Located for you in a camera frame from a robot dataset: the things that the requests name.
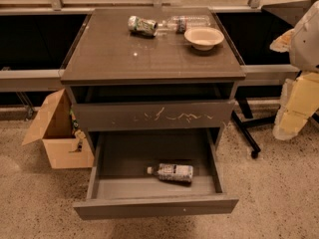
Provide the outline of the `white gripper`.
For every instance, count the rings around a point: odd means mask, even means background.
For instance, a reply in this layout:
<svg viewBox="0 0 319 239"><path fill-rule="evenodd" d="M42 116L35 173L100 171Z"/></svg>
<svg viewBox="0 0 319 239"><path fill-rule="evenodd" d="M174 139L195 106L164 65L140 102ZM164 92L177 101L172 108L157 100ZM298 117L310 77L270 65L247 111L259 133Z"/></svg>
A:
<svg viewBox="0 0 319 239"><path fill-rule="evenodd" d="M278 53L290 49L290 63L301 71L312 71L303 72L296 80L287 79L282 87L273 135L288 140L319 110L319 1L310 7L294 30L276 38L269 48Z"/></svg>

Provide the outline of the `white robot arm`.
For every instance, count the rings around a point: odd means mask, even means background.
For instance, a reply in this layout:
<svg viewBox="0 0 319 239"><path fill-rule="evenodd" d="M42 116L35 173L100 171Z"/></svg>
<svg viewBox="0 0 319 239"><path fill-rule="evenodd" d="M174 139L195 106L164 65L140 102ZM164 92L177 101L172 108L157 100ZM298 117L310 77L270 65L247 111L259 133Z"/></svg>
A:
<svg viewBox="0 0 319 239"><path fill-rule="evenodd" d="M276 139L295 137L319 110L319 1L316 1L295 27L270 44L275 52L289 53L290 64L301 71L282 87L280 109L275 118Z"/></svg>

